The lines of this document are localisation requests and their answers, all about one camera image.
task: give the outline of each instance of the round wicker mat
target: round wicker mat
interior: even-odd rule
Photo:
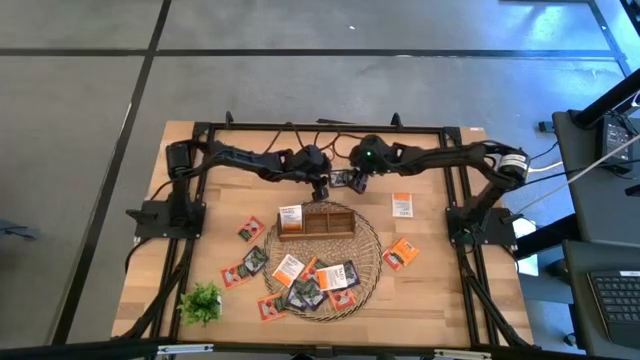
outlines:
[[[302,211],[305,213],[336,210],[352,209],[328,201],[302,204]],[[264,277],[267,288],[272,294],[281,293],[286,297],[289,292],[289,289],[271,275],[286,254],[290,254],[304,264],[308,264],[314,256],[329,266],[351,260],[360,278],[360,284],[351,288],[356,298],[354,306],[336,311],[330,299],[326,299],[316,311],[311,311],[309,308],[304,312],[289,309],[291,313],[314,321],[332,321],[351,315],[371,297],[382,271],[382,250],[378,234],[362,215],[356,212],[356,234],[353,239],[280,241],[276,227],[277,225],[271,227],[264,243],[265,251],[269,256],[264,267]]]

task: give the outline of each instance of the small potted plant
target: small potted plant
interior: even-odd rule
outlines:
[[[218,320],[222,312],[220,289],[209,283],[202,286],[196,283],[196,288],[189,294],[180,297],[178,309],[187,325],[202,322],[204,326],[211,320]]]

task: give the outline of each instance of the white seed packet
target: white seed packet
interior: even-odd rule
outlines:
[[[280,262],[280,265],[278,265],[276,271],[273,272],[272,276],[283,283],[284,286],[291,287],[293,280],[300,275],[302,270],[304,270],[304,264],[287,254],[284,259],[282,259],[282,262]]]
[[[302,231],[302,206],[283,206],[280,208],[280,228],[283,231]]]
[[[391,194],[391,201],[394,217],[413,217],[413,201],[411,199],[411,194]]]
[[[318,284],[322,291],[344,289],[349,286],[347,275],[344,273],[344,265],[318,269],[316,274],[318,275]]]

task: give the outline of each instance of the black keyboard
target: black keyboard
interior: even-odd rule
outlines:
[[[640,270],[594,271],[589,282],[609,340],[640,348]]]

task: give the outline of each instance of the concrete floor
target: concrete floor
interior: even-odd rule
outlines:
[[[145,48],[160,3],[4,0],[0,47]],[[598,4],[630,66],[640,67],[640,38],[620,4]],[[607,44],[582,4],[174,0],[160,47],[531,50]],[[43,233],[32,243],[0,241],[0,348],[46,341],[141,63],[139,57],[0,57],[0,218]],[[588,59],[157,58],[70,341],[109,337],[134,229],[124,210],[138,207],[146,193],[168,120],[222,121],[230,110],[240,122],[324,117],[386,124],[397,111],[407,125],[481,126],[492,139],[537,154],[555,141],[535,131],[538,121],[584,107],[621,79],[616,63]],[[558,159],[555,151],[537,164]],[[524,188],[505,203],[518,208],[561,182]],[[564,191],[526,215],[547,224],[572,211]],[[542,312],[549,318],[552,311],[565,319],[563,331],[570,329],[564,308],[545,306],[528,302],[531,317]],[[557,345],[555,335],[534,326],[545,348]]]

